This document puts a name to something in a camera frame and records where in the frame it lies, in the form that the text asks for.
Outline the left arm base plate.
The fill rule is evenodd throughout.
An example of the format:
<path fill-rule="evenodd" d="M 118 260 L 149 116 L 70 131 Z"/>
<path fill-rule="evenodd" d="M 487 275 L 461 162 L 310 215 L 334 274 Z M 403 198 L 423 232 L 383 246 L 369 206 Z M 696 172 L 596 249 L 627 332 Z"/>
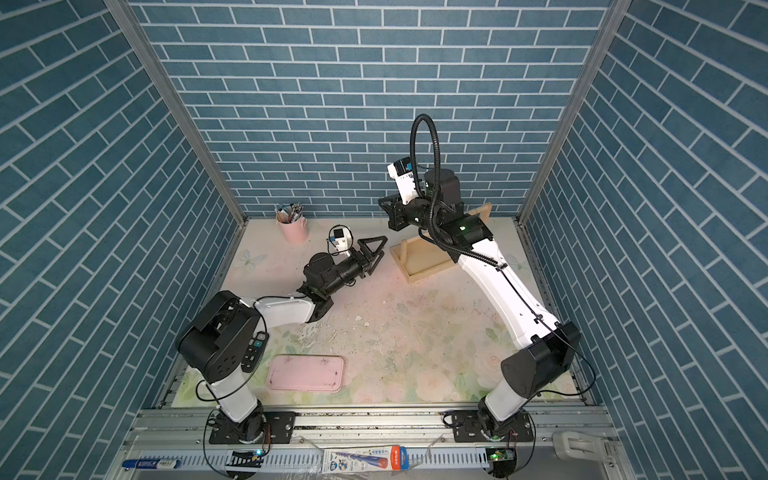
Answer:
<path fill-rule="evenodd" d="M 293 411 L 254 411 L 242 422 L 234 422 L 221 411 L 209 418 L 207 441 L 213 445 L 288 444 L 296 421 Z"/>

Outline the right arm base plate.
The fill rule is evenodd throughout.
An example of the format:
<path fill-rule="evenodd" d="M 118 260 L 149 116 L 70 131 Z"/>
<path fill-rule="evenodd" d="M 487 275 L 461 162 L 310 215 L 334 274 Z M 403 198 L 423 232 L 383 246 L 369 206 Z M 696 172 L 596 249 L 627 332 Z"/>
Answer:
<path fill-rule="evenodd" d="M 536 436 L 525 411 L 497 421 L 485 410 L 449 410 L 441 414 L 441 420 L 457 443 L 531 442 Z"/>

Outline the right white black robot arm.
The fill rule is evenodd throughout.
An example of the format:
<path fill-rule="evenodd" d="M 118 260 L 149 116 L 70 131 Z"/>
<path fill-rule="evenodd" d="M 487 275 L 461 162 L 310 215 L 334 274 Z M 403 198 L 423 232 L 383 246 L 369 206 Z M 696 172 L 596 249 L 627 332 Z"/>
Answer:
<path fill-rule="evenodd" d="M 419 236 L 447 253 L 481 288 L 518 350 L 501 363 L 502 380 L 478 403 L 478 420 L 490 438 L 509 435 L 513 420 L 582 354 L 579 328 L 562 323 L 536 300 L 501 253 L 484 220 L 464 209 L 458 177 L 441 165 L 433 119 L 413 121 L 409 154 L 388 167 L 394 195 L 379 199 L 388 226 L 415 226 Z"/>

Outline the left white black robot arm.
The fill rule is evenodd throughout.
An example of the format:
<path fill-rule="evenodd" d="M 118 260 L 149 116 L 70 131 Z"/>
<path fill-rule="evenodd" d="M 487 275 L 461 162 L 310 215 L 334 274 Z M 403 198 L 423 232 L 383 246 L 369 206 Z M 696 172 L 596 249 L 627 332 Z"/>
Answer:
<path fill-rule="evenodd" d="M 180 333 L 176 348 L 186 363 L 198 370 L 209 396 L 237 426 L 255 420 L 261 403 L 248 389 L 269 330 L 313 323 L 333 306 L 332 295 L 375 271 L 384 257 L 385 236 L 363 238 L 337 261 L 329 252 L 311 257 L 303 268 L 304 281 L 291 295 L 267 295 L 248 302 L 229 290 L 217 292 Z"/>

